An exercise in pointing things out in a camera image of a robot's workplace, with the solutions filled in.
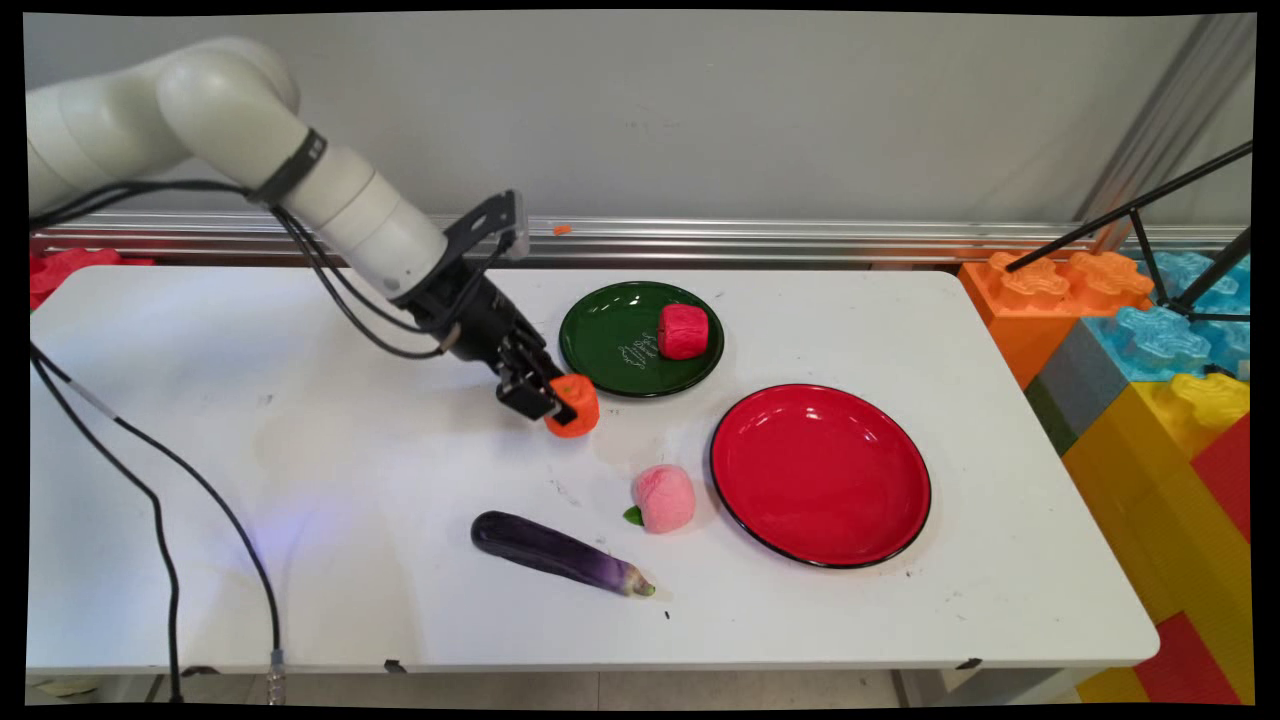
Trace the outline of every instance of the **red object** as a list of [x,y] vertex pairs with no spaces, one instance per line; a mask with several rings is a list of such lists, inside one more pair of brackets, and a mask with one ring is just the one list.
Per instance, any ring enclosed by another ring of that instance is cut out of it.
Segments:
[[595,386],[586,375],[561,375],[552,379],[552,389],[564,401],[566,405],[577,411],[577,418],[570,420],[567,425],[557,423],[550,415],[543,418],[547,429],[556,437],[585,436],[600,421],[600,398],[595,395]]
[[1151,702],[1240,705],[1185,612],[1156,625],[1160,652],[1133,670]]
[[692,305],[667,305],[658,316],[658,351],[671,360],[689,360],[707,352],[710,325],[707,313]]
[[31,255],[31,309],[40,307],[72,273],[90,265],[155,265],[150,259],[120,258],[114,250],[91,252],[77,247],[49,258]]
[[1249,528],[1249,416],[1244,415],[1192,460],[1196,474],[1252,543]]
[[712,439],[712,478],[733,519],[776,552],[833,568],[873,565],[919,536],[929,473],[874,405],[829,387],[762,389]]

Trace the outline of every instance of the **green plate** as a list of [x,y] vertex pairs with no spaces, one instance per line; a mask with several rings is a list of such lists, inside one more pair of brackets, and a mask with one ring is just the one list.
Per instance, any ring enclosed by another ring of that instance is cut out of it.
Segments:
[[[668,360],[658,352],[658,316],[671,304],[707,313],[707,352]],[[657,397],[694,387],[724,352],[719,318],[696,295],[676,286],[627,282],[602,287],[579,300],[561,323],[564,363],[595,387],[626,397]]]

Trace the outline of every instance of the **gray wall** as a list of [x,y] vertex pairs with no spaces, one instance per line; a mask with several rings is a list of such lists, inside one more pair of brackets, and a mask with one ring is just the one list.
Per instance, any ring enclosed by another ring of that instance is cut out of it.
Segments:
[[[1210,119],[1203,135],[1183,159],[1175,174],[1202,165],[1253,137],[1254,70],[1240,81],[1221,109]],[[1244,224],[1252,211],[1253,158],[1244,158],[1162,197],[1144,218],[1162,224]]]
[[303,119],[431,213],[517,187],[552,215],[1069,220],[1193,22],[24,14],[23,54],[29,88],[223,33],[264,41],[293,69]]

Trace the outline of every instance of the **white table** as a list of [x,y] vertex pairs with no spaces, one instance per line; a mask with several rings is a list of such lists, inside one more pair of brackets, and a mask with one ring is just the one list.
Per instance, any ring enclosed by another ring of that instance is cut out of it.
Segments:
[[[408,671],[940,669],[970,659],[1057,669],[1156,652],[1151,621],[955,278],[492,277],[552,346],[590,290],[678,284],[716,309],[723,359],[676,396],[602,395],[599,427],[566,441],[500,406],[481,364],[378,350],[310,270],[90,268],[32,316],[31,333],[221,489],[275,583],[291,671],[383,671],[388,659]],[[904,553],[860,570],[794,562],[751,539],[701,483],[682,530],[653,537],[622,519],[639,470],[676,462],[708,478],[721,415],[787,382],[856,393],[919,446],[933,509]],[[227,519],[180,469],[73,405],[164,502],[182,664],[262,671],[266,606]],[[35,372],[31,428],[28,670],[160,671],[169,587],[147,501]],[[595,543],[659,592],[621,598],[483,555],[468,527],[489,509]],[[1032,675],[988,679],[1016,678],[1023,693],[1052,674]]]

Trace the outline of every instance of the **giant building block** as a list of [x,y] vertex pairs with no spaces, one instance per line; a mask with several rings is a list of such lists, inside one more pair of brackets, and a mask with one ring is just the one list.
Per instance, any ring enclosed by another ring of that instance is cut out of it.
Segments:
[[[1166,382],[1179,374],[1203,378],[1215,345],[1194,325],[1242,324],[1193,324],[1165,307],[1121,307],[1112,318],[1083,318],[1044,364],[1039,379],[1071,432],[1080,436],[1129,383]],[[1219,346],[1247,361],[1248,323],[1243,325],[1224,331],[1235,333],[1231,337],[1243,332],[1243,345],[1222,341]]]
[[1240,705],[1187,615],[1160,623],[1156,632],[1160,652],[1134,667],[1152,702]]
[[[1180,295],[1212,263],[1211,259],[1196,252],[1156,252],[1155,259],[1169,297]],[[1196,309],[1202,313],[1248,315],[1251,269],[1251,256],[1245,255],[1201,296]],[[1147,274],[1146,263],[1139,270]],[[1192,324],[1192,329],[1212,345],[1211,363],[1235,373],[1242,380],[1248,379],[1249,323],[1197,320]]]
[[1151,278],[1123,255],[1076,252],[1066,263],[1046,258],[1015,273],[1005,272],[1016,259],[996,252],[987,263],[961,265],[959,278],[1023,389],[1061,345],[1075,318],[1151,305]]
[[1057,404],[1053,402],[1053,396],[1048,393],[1039,378],[1033,379],[1027,386],[1025,395],[1028,405],[1036,413],[1036,419],[1039,420],[1041,427],[1044,428],[1044,434],[1048,436],[1048,441],[1053,445],[1053,450],[1061,457],[1075,445],[1075,433],[1071,430]]
[[1134,383],[1062,461],[1153,621],[1185,612],[1235,696],[1252,703],[1249,544],[1192,466],[1247,411],[1248,386],[1226,375]]
[[1128,519],[1236,694],[1253,703],[1249,543],[1189,466],[1161,478]]
[[1244,536],[1249,532],[1249,416],[1244,415],[1219,436],[1194,460],[1192,466],[1204,482],[1217,503]]
[[1093,520],[1111,546],[1111,552],[1129,578],[1129,584],[1133,585],[1151,621],[1160,623],[1176,614],[1181,606],[1129,527],[1124,507],[1111,495],[1111,479],[1119,474],[1111,471],[1114,470],[1110,464],[1111,452],[1100,447],[1105,437],[1105,432],[1089,428],[1062,456],[1062,464],[1075,480],[1080,497],[1089,507]]
[[1111,667],[1075,688],[1082,702],[1151,702],[1133,667]]

